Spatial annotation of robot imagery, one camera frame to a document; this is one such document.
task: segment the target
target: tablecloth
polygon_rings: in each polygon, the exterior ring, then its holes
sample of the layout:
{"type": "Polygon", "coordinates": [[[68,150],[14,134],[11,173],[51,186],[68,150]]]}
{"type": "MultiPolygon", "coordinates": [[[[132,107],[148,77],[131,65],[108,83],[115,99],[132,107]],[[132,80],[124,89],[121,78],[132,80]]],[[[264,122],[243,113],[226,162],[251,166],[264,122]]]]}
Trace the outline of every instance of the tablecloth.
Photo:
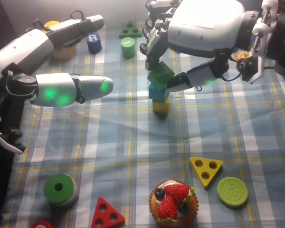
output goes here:
{"type": "MultiPolygon", "coordinates": [[[[112,78],[113,92],[83,105],[38,107],[26,103],[21,122],[27,149],[16,156],[1,227],[28,228],[47,220],[55,228],[91,227],[98,197],[125,217],[124,227],[157,227],[149,195],[165,179],[196,187],[199,228],[285,227],[285,81],[273,70],[253,85],[222,80],[171,94],[166,119],[152,112],[148,72],[135,39],[137,55],[124,59],[120,27],[99,31],[102,51],[91,55],[85,40],[67,62],[49,60],[39,73],[78,73],[112,78]],[[189,157],[223,160],[223,169],[204,190],[189,157]],[[50,175],[74,178],[79,199],[68,211],[53,210],[43,195],[50,175]],[[217,184],[240,178],[247,205],[227,208],[217,184]]],[[[184,72],[206,59],[168,50],[162,60],[184,72]]],[[[225,77],[238,74],[235,64],[225,77]]]]}

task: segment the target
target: yellow triangle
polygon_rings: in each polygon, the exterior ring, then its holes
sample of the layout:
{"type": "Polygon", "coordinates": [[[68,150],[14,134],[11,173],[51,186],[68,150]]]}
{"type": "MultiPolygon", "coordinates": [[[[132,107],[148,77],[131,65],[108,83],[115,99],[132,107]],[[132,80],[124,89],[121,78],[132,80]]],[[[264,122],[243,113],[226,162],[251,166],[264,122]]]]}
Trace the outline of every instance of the yellow triangle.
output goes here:
{"type": "Polygon", "coordinates": [[[223,165],[222,160],[208,158],[190,157],[190,162],[205,189],[223,165]]]}

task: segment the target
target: hole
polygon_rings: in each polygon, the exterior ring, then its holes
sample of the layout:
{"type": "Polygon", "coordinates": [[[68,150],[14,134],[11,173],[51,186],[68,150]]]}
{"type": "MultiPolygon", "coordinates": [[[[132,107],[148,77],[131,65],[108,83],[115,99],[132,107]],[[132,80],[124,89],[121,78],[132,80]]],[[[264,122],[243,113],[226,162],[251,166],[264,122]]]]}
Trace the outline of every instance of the hole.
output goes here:
{"type": "Polygon", "coordinates": [[[104,222],[103,222],[103,220],[102,220],[101,218],[99,218],[99,219],[97,219],[97,220],[95,221],[96,227],[102,227],[103,224],[104,224],[104,222]]]}
{"type": "Polygon", "coordinates": [[[106,205],[105,205],[104,203],[100,204],[99,210],[100,210],[100,212],[105,212],[105,210],[106,210],[106,205]]]}
{"type": "Polygon", "coordinates": [[[61,191],[63,188],[63,185],[62,185],[62,183],[57,183],[57,184],[55,184],[54,188],[56,191],[61,191]]]}
{"type": "Polygon", "coordinates": [[[116,213],[112,213],[110,215],[110,222],[115,222],[117,220],[117,214],[116,213]]]}
{"type": "Polygon", "coordinates": [[[209,179],[209,173],[203,172],[203,173],[201,174],[201,177],[202,177],[203,179],[207,180],[207,179],[209,179]]]}
{"type": "Polygon", "coordinates": [[[216,169],[217,166],[218,166],[218,165],[217,165],[216,162],[214,162],[214,161],[209,163],[209,167],[212,168],[212,169],[216,169]]]}
{"type": "Polygon", "coordinates": [[[196,160],[196,161],[195,161],[195,165],[196,165],[197,167],[201,167],[201,166],[203,165],[203,162],[202,162],[201,160],[196,160]]]}

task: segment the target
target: plaid tablecloth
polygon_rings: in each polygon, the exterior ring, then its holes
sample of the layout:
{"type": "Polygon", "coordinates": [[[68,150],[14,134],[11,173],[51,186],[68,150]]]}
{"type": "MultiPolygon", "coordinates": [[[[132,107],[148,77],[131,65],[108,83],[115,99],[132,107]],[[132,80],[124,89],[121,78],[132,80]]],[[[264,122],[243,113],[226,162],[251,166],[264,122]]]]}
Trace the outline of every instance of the plaid tablecloth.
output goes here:
{"type": "MultiPolygon", "coordinates": [[[[149,195],[162,180],[179,179],[196,187],[199,228],[285,228],[285,81],[273,70],[253,85],[240,79],[217,80],[171,94],[166,119],[152,112],[148,72],[139,53],[121,55],[118,28],[104,28],[103,49],[88,52],[85,40],[77,55],[63,63],[48,61],[42,73],[104,75],[113,92],[83,105],[46,108],[25,105],[21,128],[27,149],[16,156],[1,226],[29,228],[47,220],[55,228],[89,228],[98,197],[125,217],[125,227],[156,227],[149,195]],[[204,190],[189,157],[223,160],[223,170],[204,190]],[[43,195],[47,178],[68,173],[79,188],[69,211],[52,210],[43,195]],[[235,176],[246,183],[249,199],[243,209],[220,202],[218,182],[235,176]]],[[[206,59],[171,50],[163,61],[179,73],[206,59]]],[[[230,63],[226,77],[238,72],[230,63]]]]}

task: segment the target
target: blueberry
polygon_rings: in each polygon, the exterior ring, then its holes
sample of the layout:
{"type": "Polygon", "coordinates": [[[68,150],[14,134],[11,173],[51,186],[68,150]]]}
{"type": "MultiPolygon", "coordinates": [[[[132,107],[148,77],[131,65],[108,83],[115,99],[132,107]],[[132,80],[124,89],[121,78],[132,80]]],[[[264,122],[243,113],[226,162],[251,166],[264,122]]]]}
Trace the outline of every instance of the blueberry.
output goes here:
{"type": "Polygon", "coordinates": [[[188,212],[188,205],[186,203],[181,203],[179,204],[177,210],[179,211],[179,213],[185,214],[188,212]]]}
{"type": "Polygon", "coordinates": [[[155,197],[158,200],[163,199],[165,197],[165,194],[166,193],[165,193],[164,189],[162,189],[162,188],[157,188],[155,191],[155,197]]]}

